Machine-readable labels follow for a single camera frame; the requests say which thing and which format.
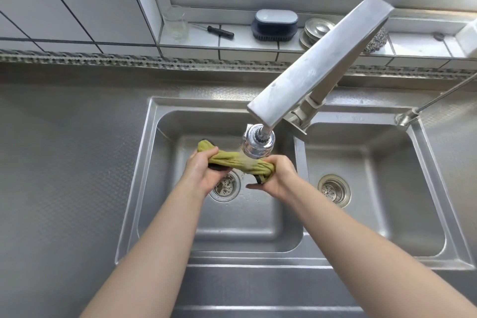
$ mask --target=window sill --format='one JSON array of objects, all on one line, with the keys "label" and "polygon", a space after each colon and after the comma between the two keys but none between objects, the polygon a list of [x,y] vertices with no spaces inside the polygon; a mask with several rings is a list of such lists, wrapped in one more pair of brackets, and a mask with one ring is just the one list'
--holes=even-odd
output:
[{"label": "window sill", "polygon": [[[264,42],[253,37],[250,26],[220,27],[234,32],[235,38],[219,38],[190,25],[188,38],[176,42],[163,28],[159,48],[164,57],[288,63],[295,62],[305,52],[299,43],[301,29],[289,42]],[[477,59],[466,58],[454,36],[446,36],[440,42],[431,34],[390,33],[388,42],[382,49],[371,54],[361,54],[354,65],[477,69]]]}]

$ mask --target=stainless steel countertop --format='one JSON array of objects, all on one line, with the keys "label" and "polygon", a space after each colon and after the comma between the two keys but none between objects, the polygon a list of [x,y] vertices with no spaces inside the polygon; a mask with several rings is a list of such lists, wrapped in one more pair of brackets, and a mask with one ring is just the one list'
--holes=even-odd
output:
[{"label": "stainless steel countertop", "polygon": [[[77,316],[109,276],[149,97],[251,100],[275,76],[195,73],[0,64],[0,316]],[[437,95],[342,87],[328,103],[411,107]],[[423,122],[475,260],[477,94],[456,92]],[[477,304],[477,271],[438,274]],[[330,268],[189,266],[175,315],[332,317],[335,306],[365,317]]]}]

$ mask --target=drain strainer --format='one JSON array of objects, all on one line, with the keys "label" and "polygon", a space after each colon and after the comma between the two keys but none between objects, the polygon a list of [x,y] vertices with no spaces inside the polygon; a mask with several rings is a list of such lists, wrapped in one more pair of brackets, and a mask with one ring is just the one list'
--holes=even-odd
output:
[{"label": "drain strainer", "polygon": [[210,197],[218,202],[229,202],[237,197],[240,191],[240,179],[235,171],[222,178],[210,192]]},{"label": "drain strainer", "polygon": [[351,199],[349,185],[337,175],[325,175],[318,182],[318,190],[339,207],[345,207]]}]

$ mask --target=glass cup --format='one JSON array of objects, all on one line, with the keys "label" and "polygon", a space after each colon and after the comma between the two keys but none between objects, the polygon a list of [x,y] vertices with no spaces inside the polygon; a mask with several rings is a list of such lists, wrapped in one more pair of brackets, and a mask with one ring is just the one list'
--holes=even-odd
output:
[{"label": "glass cup", "polygon": [[181,6],[171,5],[163,15],[164,28],[176,42],[187,39],[189,35],[189,25],[185,14]]}]

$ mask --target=double-basin sink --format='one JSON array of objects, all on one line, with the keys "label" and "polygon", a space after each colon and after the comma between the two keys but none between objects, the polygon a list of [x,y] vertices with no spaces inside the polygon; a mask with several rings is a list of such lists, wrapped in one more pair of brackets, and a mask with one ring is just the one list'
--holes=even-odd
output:
[{"label": "double-basin sink", "polygon": [[[246,102],[151,98],[116,263],[139,240],[201,139],[239,151]],[[425,265],[473,269],[420,121],[397,127],[402,108],[324,106],[301,141],[279,124],[273,153],[357,221]],[[282,202],[245,188],[233,170],[206,197],[190,264],[329,266]]]}]

